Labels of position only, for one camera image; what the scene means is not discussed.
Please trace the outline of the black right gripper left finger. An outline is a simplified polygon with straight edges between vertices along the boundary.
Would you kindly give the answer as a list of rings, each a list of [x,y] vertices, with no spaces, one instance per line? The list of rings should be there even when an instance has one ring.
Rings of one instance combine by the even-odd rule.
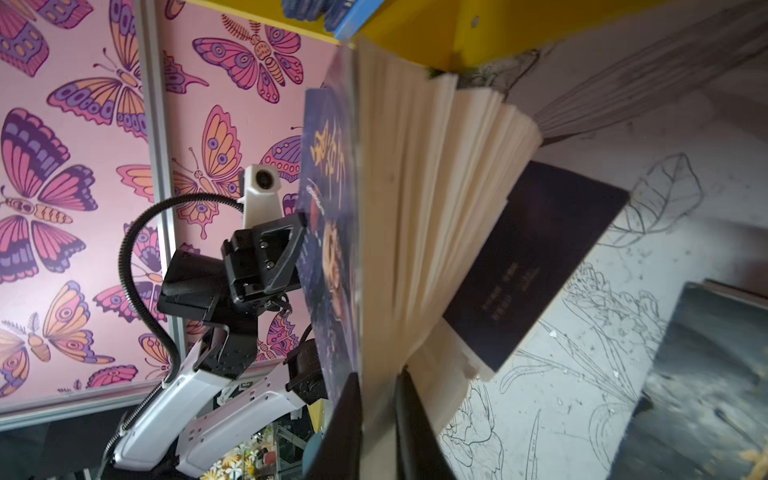
[[[362,400],[358,374],[351,373],[305,479],[359,479]]]

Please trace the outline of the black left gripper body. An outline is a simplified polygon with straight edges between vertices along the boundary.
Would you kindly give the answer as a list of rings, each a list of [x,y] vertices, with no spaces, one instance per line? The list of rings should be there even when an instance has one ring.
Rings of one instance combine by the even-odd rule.
[[[209,328],[194,368],[237,378],[259,355],[258,318],[291,313],[288,293],[262,300],[235,300],[230,292],[230,239],[220,259],[178,251],[163,280],[158,310]]]

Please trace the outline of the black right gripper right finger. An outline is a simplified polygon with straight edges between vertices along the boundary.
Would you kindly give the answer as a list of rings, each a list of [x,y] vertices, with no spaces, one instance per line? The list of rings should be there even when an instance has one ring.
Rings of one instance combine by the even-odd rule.
[[[395,413],[398,478],[455,480],[406,369],[397,377]]]

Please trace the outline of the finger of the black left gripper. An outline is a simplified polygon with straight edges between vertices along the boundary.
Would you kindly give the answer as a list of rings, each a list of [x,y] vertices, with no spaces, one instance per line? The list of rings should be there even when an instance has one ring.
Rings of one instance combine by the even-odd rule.
[[[233,233],[230,292],[235,300],[262,300],[300,287],[297,269],[307,220],[303,213]]]

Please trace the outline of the black notebook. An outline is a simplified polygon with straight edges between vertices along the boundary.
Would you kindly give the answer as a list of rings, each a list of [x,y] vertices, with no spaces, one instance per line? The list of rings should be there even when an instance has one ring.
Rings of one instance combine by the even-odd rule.
[[[766,296],[684,286],[609,476],[766,478]]]

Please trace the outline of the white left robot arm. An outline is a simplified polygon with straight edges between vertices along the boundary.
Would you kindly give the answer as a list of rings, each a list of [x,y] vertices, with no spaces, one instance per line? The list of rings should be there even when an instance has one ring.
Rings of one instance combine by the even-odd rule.
[[[169,354],[169,373],[109,444],[105,477],[198,477],[252,434],[326,397],[316,343],[303,336],[244,392],[205,409],[257,361],[259,316],[291,313],[287,295],[300,286],[296,263],[306,230],[305,216],[292,214],[235,231],[220,258],[175,252],[158,309],[207,331],[183,361]]]

